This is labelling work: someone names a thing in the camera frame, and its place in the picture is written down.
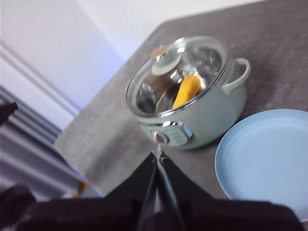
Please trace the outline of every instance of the lid knob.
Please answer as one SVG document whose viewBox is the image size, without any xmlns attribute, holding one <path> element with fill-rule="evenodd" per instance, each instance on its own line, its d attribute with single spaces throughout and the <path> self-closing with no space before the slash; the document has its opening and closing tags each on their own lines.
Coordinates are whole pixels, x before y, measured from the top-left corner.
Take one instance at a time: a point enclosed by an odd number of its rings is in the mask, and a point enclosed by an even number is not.
<svg viewBox="0 0 308 231">
<path fill-rule="evenodd" d="M 159 61 L 161 58 L 165 56 L 165 54 L 168 52 L 169 48 L 168 46 L 161 45 L 157 49 L 155 49 L 151 54 L 151 59 L 154 61 Z"/>
</svg>

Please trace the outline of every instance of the electric cooking pot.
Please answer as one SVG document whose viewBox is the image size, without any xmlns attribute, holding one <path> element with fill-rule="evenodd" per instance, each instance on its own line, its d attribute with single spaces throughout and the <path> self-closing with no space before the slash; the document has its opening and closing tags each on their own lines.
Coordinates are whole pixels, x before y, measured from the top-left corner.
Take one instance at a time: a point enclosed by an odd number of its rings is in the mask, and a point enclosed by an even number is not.
<svg viewBox="0 0 308 231">
<path fill-rule="evenodd" d="M 160 46 L 128 83 L 126 100 L 143 132 L 162 146 L 197 148 L 225 133 L 246 101 L 250 64 L 233 59 L 213 36 L 180 38 Z M 198 93 L 173 107 L 183 80 L 200 80 Z"/>
</svg>

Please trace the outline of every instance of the yellow spatula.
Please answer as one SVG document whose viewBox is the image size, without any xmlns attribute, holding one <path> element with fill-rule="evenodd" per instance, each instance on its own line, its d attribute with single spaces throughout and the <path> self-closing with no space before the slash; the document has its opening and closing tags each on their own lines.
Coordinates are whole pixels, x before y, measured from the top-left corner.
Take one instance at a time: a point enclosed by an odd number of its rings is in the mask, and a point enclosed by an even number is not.
<svg viewBox="0 0 308 231">
<path fill-rule="evenodd" d="M 195 97 L 201 89 L 200 79 L 194 75 L 187 75 L 181 83 L 172 109 L 181 106 Z"/>
</svg>

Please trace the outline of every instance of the light blue plate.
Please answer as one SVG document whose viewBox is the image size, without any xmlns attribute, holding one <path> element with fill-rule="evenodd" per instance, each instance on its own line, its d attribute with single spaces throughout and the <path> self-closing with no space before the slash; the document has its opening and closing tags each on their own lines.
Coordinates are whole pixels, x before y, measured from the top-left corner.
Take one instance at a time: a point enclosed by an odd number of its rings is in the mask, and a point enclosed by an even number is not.
<svg viewBox="0 0 308 231">
<path fill-rule="evenodd" d="M 308 113 L 291 109 L 252 115 L 222 138 L 218 181 L 230 199 L 270 201 L 308 220 Z"/>
</svg>

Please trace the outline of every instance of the black object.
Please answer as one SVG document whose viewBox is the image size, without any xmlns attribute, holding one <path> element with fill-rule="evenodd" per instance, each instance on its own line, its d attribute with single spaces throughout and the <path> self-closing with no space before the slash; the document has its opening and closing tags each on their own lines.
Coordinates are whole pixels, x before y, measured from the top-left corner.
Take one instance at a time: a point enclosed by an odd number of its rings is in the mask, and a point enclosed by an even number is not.
<svg viewBox="0 0 308 231">
<path fill-rule="evenodd" d="M 164 180 L 170 183 L 175 206 L 169 204 L 170 190 L 166 190 Z M 160 191 L 163 208 L 167 209 L 151 214 L 154 206 L 148 202 L 153 202 L 154 188 Z M 145 231 L 303 231 L 289 208 L 268 202 L 215 200 L 189 180 L 169 158 L 164 156 L 158 163 L 153 154 L 105 198 L 37 203 L 27 210 L 17 230 L 132 231 L 138 225 Z"/>
<path fill-rule="evenodd" d="M 36 200 L 31 191 L 16 185 L 0 194 L 0 229 L 13 225 Z"/>
<path fill-rule="evenodd" d="M 0 106 L 0 126 L 18 109 L 17 103 L 8 103 Z"/>
</svg>

